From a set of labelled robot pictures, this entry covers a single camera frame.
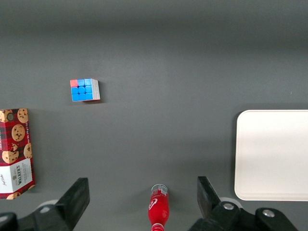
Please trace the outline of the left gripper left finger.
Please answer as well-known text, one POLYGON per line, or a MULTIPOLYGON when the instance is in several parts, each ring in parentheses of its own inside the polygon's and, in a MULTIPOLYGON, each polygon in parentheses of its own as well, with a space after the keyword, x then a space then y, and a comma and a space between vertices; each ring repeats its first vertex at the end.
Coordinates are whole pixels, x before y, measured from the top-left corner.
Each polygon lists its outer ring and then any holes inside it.
POLYGON ((0 214, 2 231, 72 231, 90 202, 88 178, 79 178, 55 203, 42 205, 17 218, 13 212, 0 214))

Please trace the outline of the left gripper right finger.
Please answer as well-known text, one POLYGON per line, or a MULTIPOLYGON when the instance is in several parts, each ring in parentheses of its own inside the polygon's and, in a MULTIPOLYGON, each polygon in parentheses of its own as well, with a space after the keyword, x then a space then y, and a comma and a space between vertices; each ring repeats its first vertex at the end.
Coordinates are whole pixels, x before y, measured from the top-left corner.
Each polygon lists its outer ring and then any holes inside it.
POLYGON ((202 213, 191 231, 296 231, 297 228, 281 211, 261 207, 250 214, 237 201, 222 200, 209 179, 197 178, 197 202, 202 213))

